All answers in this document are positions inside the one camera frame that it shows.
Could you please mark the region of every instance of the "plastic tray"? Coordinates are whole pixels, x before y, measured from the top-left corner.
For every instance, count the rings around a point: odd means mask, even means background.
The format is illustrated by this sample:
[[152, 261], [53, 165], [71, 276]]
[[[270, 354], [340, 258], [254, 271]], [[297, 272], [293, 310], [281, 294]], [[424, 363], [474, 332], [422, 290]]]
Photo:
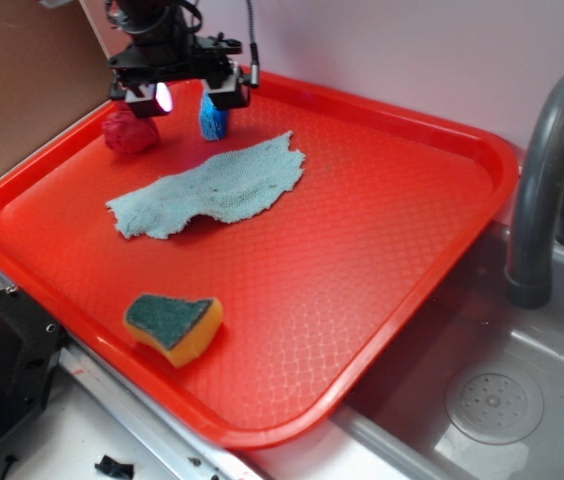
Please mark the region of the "plastic tray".
[[[255, 448], [327, 416], [512, 192], [514, 153], [466, 126], [264, 75], [228, 137], [202, 139], [199, 82], [172, 87], [161, 144], [104, 145], [105, 106], [0, 181], [0, 269], [208, 439]], [[293, 130], [305, 172], [270, 210], [125, 240], [105, 202]], [[122, 325], [143, 293], [218, 297], [224, 324], [176, 370]]]

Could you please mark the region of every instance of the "blue object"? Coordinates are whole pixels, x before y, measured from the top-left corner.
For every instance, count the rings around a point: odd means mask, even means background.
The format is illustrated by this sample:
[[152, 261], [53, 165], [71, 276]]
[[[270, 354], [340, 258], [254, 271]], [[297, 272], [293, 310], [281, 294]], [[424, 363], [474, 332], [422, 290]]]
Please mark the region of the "blue object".
[[304, 153], [289, 150], [292, 133], [214, 155], [197, 168], [107, 202], [116, 228], [126, 238], [166, 239], [195, 215], [234, 223], [270, 208], [303, 173]]
[[207, 92], [202, 95], [200, 105], [200, 129], [205, 140], [222, 140], [226, 137], [229, 124], [229, 111], [218, 110]]

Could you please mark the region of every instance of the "yellow sponge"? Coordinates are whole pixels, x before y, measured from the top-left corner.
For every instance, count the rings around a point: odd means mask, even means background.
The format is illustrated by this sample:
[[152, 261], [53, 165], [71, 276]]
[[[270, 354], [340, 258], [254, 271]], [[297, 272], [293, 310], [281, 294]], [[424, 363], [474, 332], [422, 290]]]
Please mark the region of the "yellow sponge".
[[124, 325], [140, 343], [161, 352], [174, 367], [202, 355], [222, 324], [217, 298], [187, 301], [142, 295], [127, 310]]

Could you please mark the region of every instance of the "sink basin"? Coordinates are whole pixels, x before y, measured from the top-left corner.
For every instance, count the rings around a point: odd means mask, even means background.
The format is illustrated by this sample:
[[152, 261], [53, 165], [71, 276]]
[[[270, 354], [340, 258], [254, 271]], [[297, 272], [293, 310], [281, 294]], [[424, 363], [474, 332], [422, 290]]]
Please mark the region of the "sink basin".
[[564, 478], [564, 248], [551, 302], [521, 310], [506, 240], [492, 224], [345, 400], [433, 478]]

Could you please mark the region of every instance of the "sink drain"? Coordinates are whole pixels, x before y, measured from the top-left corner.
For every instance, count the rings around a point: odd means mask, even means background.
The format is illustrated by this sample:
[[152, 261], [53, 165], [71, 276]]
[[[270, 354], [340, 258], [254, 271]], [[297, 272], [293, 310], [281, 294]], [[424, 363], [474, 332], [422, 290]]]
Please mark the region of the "sink drain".
[[474, 365], [453, 377], [446, 390], [446, 410], [468, 437], [504, 445], [535, 430], [544, 402], [531, 377], [511, 365], [492, 362]]

